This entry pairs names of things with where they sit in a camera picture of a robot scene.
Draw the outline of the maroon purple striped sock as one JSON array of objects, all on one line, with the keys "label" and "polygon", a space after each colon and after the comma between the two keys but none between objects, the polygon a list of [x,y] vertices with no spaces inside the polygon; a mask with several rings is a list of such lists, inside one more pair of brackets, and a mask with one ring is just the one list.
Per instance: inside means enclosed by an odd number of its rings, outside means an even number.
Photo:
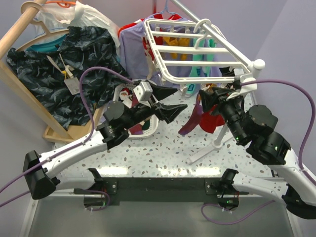
[{"label": "maroon purple striped sock", "polygon": [[189,120],[182,126],[182,128],[178,131],[178,134],[181,136],[185,136],[194,130],[200,123],[202,118],[202,105],[200,104],[200,96],[196,96],[195,106],[193,108],[192,114]]}]

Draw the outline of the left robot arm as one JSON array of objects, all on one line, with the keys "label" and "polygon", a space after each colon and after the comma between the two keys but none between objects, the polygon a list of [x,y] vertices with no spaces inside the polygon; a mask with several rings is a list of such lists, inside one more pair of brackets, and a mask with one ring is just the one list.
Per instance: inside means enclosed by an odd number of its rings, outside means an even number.
[{"label": "left robot arm", "polygon": [[83,137],[50,152],[28,152],[23,172],[33,199],[42,199],[56,190],[82,189],[96,194],[102,189],[102,177],[93,168],[81,177],[68,177],[63,171],[81,160],[110,150],[129,137],[129,130],[154,116],[167,124],[173,122],[187,104],[165,105],[161,101],[173,95],[177,89],[163,87],[139,80],[135,83],[134,96],[138,103],[128,107],[122,101],[114,101],[104,112],[105,121]]}]

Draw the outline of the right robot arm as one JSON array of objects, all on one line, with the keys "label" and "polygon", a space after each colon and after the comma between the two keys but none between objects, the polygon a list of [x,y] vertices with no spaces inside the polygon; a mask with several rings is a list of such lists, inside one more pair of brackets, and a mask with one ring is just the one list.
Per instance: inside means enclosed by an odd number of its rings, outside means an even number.
[{"label": "right robot arm", "polygon": [[231,89],[214,87],[212,91],[200,90],[204,112],[220,115],[239,146],[256,161],[276,171],[285,183],[263,180],[226,169],[216,188],[223,195],[247,192],[280,202],[292,214],[303,219],[316,217],[316,186],[313,177],[303,166],[291,145],[274,131],[278,122],[264,105],[244,109],[242,96],[230,98]]}]

